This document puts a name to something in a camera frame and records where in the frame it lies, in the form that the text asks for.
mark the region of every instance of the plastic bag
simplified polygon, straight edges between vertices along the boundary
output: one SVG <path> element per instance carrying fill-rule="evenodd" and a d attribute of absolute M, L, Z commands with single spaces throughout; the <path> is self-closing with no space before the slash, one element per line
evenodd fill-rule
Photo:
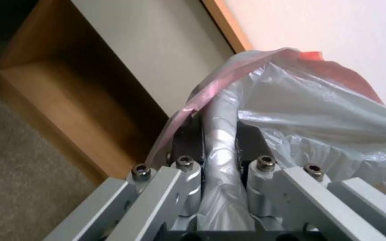
<path fill-rule="evenodd" d="M 386 107 L 357 73 L 318 53 L 282 49 L 233 56 L 170 119 L 147 162 L 158 163 L 156 154 L 179 125 L 206 104 L 207 181 L 199 229 L 254 229 L 233 169 L 237 119 L 260 128 L 283 168 L 315 163 L 332 181 L 360 177 L 386 193 Z"/>

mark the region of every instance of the white wall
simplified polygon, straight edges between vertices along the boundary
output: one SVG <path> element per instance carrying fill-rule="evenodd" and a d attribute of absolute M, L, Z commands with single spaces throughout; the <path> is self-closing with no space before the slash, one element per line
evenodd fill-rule
<path fill-rule="evenodd" d="M 197 0 L 72 1 L 169 116 L 233 55 Z"/>
<path fill-rule="evenodd" d="M 386 104 L 386 0 L 226 0 L 258 50 L 321 51 Z"/>

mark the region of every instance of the screw hole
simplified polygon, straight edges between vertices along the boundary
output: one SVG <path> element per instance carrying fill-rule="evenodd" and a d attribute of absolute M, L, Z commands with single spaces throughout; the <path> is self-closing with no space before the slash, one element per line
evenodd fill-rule
<path fill-rule="evenodd" d="M 312 171 L 320 171 L 321 168 L 319 166 L 316 166 L 316 165 L 309 165 L 309 169 L 311 169 Z"/>
<path fill-rule="evenodd" d="M 136 168 L 136 171 L 143 172 L 147 169 L 145 165 L 138 165 Z"/>
<path fill-rule="evenodd" d="M 179 161 L 182 163 L 188 163 L 190 161 L 190 157 L 189 156 L 182 156 L 179 158 Z"/>
<path fill-rule="evenodd" d="M 262 159 L 262 161 L 267 162 L 267 163 L 272 162 L 272 158 L 269 156 L 262 156 L 261 159 Z"/>

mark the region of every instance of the gray carpet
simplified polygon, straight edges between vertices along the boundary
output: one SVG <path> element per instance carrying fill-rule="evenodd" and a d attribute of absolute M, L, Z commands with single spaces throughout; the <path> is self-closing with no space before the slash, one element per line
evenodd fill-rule
<path fill-rule="evenodd" d="M 0 101 L 0 240 L 41 240 L 93 190 Z"/>

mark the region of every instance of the hex socket screw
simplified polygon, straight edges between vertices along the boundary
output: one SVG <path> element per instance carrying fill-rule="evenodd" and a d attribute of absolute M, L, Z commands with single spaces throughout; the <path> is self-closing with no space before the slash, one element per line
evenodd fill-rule
<path fill-rule="evenodd" d="M 194 160 L 191 156 L 180 156 L 176 160 L 176 168 L 189 172 L 193 169 Z"/>
<path fill-rule="evenodd" d="M 132 178 L 135 181 L 148 181 L 151 177 L 151 169 L 145 164 L 138 164 L 134 166 L 130 172 L 132 173 Z"/>
<path fill-rule="evenodd" d="M 271 156 L 261 155 L 257 157 L 257 169 L 260 171 L 274 171 L 276 161 Z"/>
<path fill-rule="evenodd" d="M 309 174 L 315 180 L 319 182 L 323 180 L 324 172 L 319 166 L 312 163 L 308 163 L 303 167 L 303 170 L 305 170 L 307 174 Z"/>

